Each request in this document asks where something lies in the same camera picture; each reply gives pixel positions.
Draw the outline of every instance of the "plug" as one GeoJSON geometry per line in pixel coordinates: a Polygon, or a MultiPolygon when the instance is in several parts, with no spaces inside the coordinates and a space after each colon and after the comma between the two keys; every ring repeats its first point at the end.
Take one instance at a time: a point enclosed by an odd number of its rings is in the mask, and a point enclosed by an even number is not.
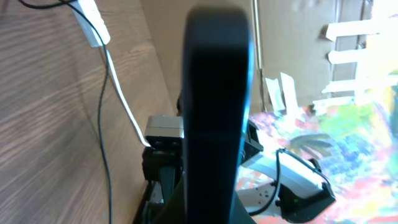
{"type": "MultiPolygon", "coordinates": [[[[101,36],[104,44],[109,43],[109,41],[111,40],[111,36],[106,29],[104,20],[102,20],[101,18],[101,14],[97,8],[97,5],[95,4],[95,1],[77,0],[75,2],[71,2],[71,5],[75,6],[94,25],[95,29],[101,36]]],[[[75,13],[77,21],[79,22],[83,33],[86,35],[86,38],[91,47],[101,47],[101,40],[95,30],[89,25],[89,23],[87,23],[87,21],[84,20],[81,15],[75,12],[75,10],[73,10],[73,13],[75,13]]]]}

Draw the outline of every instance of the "wooden floor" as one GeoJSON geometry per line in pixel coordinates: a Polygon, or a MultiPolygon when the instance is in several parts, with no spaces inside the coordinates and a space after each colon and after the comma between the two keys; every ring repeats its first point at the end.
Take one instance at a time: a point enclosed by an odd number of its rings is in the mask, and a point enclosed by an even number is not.
{"type": "MultiPolygon", "coordinates": [[[[141,4],[96,3],[122,89],[144,130],[149,115],[172,114],[173,106],[141,4]]],[[[39,11],[0,1],[0,223],[108,222],[96,127],[103,78],[100,50],[89,46],[70,8],[39,11]]],[[[102,122],[114,223],[131,223],[145,187],[143,146],[108,84],[102,122]]]]}

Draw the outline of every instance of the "multicolored tapestry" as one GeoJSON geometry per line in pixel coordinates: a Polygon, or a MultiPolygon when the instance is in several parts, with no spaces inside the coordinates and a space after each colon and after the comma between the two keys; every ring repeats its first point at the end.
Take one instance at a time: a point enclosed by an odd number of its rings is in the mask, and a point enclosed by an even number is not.
{"type": "MultiPolygon", "coordinates": [[[[304,159],[314,157],[329,177],[336,202],[312,223],[398,223],[398,141],[392,133],[397,97],[392,88],[386,91],[391,95],[382,100],[333,106],[321,116],[304,108],[294,119],[270,113],[251,117],[265,151],[284,147],[304,159]]],[[[238,189],[268,181],[240,168],[238,189]]],[[[255,220],[285,223],[274,217],[255,220]]]]}

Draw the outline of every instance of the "cable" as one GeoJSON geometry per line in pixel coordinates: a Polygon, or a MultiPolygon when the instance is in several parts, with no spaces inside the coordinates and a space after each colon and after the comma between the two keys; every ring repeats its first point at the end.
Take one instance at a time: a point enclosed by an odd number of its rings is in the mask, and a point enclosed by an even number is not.
{"type": "Polygon", "coordinates": [[[306,167],[308,167],[314,173],[316,173],[319,176],[321,176],[322,178],[324,178],[324,180],[327,182],[327,184],[330,185],[330,182],[329,182],[328,178],[324,174],[322,174],[321,172],[317,171],[310,164],[306,163],[298,155],[296,155],[293,152],[290,152],[290,151],[288,151],[286,149],[278,149],[278,150],[276,150],[276,181],[275,181],[276,188],[274,190],[274,193],[272,193],[271,200],[269,200],[268,203],[265,204],[262,208],[260,208],[257,211],[254,211],[254,212],[249,212],[250,216],[255,216],[255,215],[261,214],[262,212],[265,212],[269,208],[269,206],[276,201],[277,196],[279,195],[279,190],[280,190],[280,160],[279,160],[279,153],[286,153],[286,154],[292,156],[294,159],[298,160],[301,164],[303,164],[306,167]]]}
{"type": "Polygon", "coordinates": [[[21,4],[23,4],[25,7],[28,7],[29,9],[51,9],[53,7],[59,7],[59,6],[63,6],[67,3],[71,3],[77,0],[69,0],[69,1],[62,1],[62,2],[58,2],[58,3],[54,3],[54,4],[48,4],[48,5],[40,5],[40,6],[35,6],[29,3],[24,2],[23,0],[18,0],[21,4]]]}
{"type": "Polygon", "coordinates": [[[109,66],[110,66],[110,68],[111,68],[112,79],[113,79],[114,85],[115,85],[115,87],[116,87],[116,92],[117,92],[118,95],[119,95],[120,101],[122,102],[122,104],[123,104],[123,106],[124,106],[124,109],[126,110],[126,112],[127,112],[127,114],[129,115],[129,118],[130,118],[132,124],[134,125],[134,128],[136,129],[136,133],[137,133],[139,139],[141,140],[141,143],[142,143],[144,146],[150,147],[150,144],[149,144],[147,141],[145,141],[145,139],[144,139],[144,137],[143,137],[143,135],[142,135],[142,132],[141,132],[141,130],[140,130],[138,124],[137,124],[137,121],[136,121],[136,119],[134,118],[134,116],[132,115],[131,110],[130,110],[130,107],[129,107],[129,105],[127,104],[126,99],[124,98],[122,89],[121,89],[120,84],[119,84],[118,76],[116,75],[116,70],[114,69],[114,65],[113,65],[113,62],[112,62],[112,58],[111,58],[111,55],[109,54],[109,51],[108,51],[108,50],[106,51],[106,56],[108,57],[108,60],[109,60],[109,66]]]}
{"type": "Polygon", "coordinates": [[[106,65],[105,65],[105,78],[104,78],[104,83],[101,89],[101,94],[99,96],[99,103],[98,103],[98,135],[99,135],[99,145],[101,147],[101,153],[102,153],[102,158],[104,160],[104,166],[105,166],[105,171],[106,171],[106,177],[108,179],[108,203],[109,203],[109,224],[112,224],[112,181],[111,181],[111,174],[109,171],[109,166],[108,166],[108,160],[106,158],[106,153],[105,153],[105,148],[104,148],[104,142],[103,142],[103,137],[102,137],[102,132],[101,132],[101,106],[102,106],[102,99],[104,97],[104,92],[105,92],[105,87],[106,87],[106,82],[108,80],[108,75],[109,75],[109,58],[108,58],[108,54],[107,54],[107,50],[106,50],[106,46],[100,36],[100,33],[96,30],[95,26],[87,19],[87,17],[80,12],[77,8],[75,8],[74,6],[72,6],[70,3],[76,0],[59,0],[60,3],[55,3],[55,4],[51,4],[51,5],[45,5],[45,6],[34,6],[31,4],[27,4],[26,2],[24,2],[23,0],[18,0],[22,5],[24,5],[25,7],[31,8],[31,9],[50,9],[53,7],[58,7],[58,6],[62,6],[64,4],[66,4],[67,6],[69,6],[70,8],[72,8],[76,13],[78,13],[79,15],[82,16],[82,18],[84,18],[84,20],[94,29],[94,31],[97,33],[102,46],[103,46],[103,50],[104,50],[104,54],[105,54],[105,59],[106,59],[106,65]]]}

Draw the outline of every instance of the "black cable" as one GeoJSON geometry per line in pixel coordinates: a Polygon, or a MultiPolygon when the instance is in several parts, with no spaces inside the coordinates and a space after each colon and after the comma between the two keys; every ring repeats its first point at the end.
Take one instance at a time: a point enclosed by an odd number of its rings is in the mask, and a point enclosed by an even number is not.
{"type": "Polygon", "coordinates": [[[254,211],[254,212],[249,212],[250,216],[255,216],[255,215],[258,215],[258,214],[260,214],[262,212],[265,212],[269,208],[269,206],[272,203],[275,202],[275,200],[276,200],[276,198],[277,198],[277,196],[279,194],[279,190],[280,190],[280,160],[279,160],[279,153],[286,153],[286,154],[292,156],[294,159],[298,160],[301,164],[303,164],[306,167],[308,167],[314,173],[316,173],[319,176],[321,176],[322,178],[324,178],[324,180],[327,182],[327,184],[330,185],[330,182],[329,182],[328,178],[324,174],[322,174],[321,172],[317,171],[314,167],[312,167],[310,164],[305,162],[302,158],[300,158],[299,156],[297,156],[293,152],[290,152],[290,151],[288,151],[286,149],[278,149],[278,150],[276,150],[276,180],[275,180],[276,188],[274,190],[274,193],[272,193],[271,199],[262,208],[260,208],[257,211],[254,211]]]}
{"type": "Polygon", "coordinates": [[[21,4],[23,4],[24,6],[31,8],[31,9],[50,9],[53,7],[58,7],[58,6],[62,6],[62,5],[67,5],[70,8],[72,8],[77,14],[79,14],[93,29],[94,31],[97,33],[99,40],[102,43],[103,46],[103,50],[104,50],[104,54],[105,54],[105,59],[106,59],[106,65],[105,65],[105,78],[104,78],[104,83],[101,89],[101,94],[99,96],[99,103],[98,103],[98,135],[99,135],[99,145],[101,147],[101,153],[102,153],[102,158],[104,160],[104,166],[105,166],[105,171],[106,171],[106,177],[108,178],[108,187],[109,187],[109,192],[108,192],[108,203],[109,203],[109,224],[112,224],[112,181],[111,181],[111,174],[109,171],[109,166],[108,166],[108,160],[106,158],[106,153],[105,153],[105,148],[104,148],[104,142],[103,142],[103,137],[102,137],[102,132],[101,132],[101,106],[102,106],[102,99],[104,97],[104,92],[105,92],[105,87],[106,87],[106,82],[108,81],[108,76],[109,76],[109,58],[108,58],[108,54],[107,54],[107,50],[106,50],[106,46],[100,36],[100,33],[97,31],[97,29],[95,28],[95,26],[87,19],[87,17],[80,12],[77,8],[75,8],[74,6],[72,6],[70,3],[76,0],[59,0],[60,3],[56,3],[56,4],[52,4],[52,5],[46,5],[46,6],[34,6],[31,4],[27,4],[26,2],[24,2],[23,0],[18,0],[21,4]]]}
{"type": "Polygon", "coordinates": [[[71,3],[77,0],[69,0],[69,1],[62,1],[62,2],[58,2],[58,3],[54,3],[54,4],[48,4],[48,5],[39,5],[39,6],[35,6],[29,3],[24,2],[23,0],[18,0],[21,4],[23,4],[25,7],[28,7],[29,9],[51,9],[54,7],[59,7],[59,6],[63,6],[67,3],[71,3]]]}

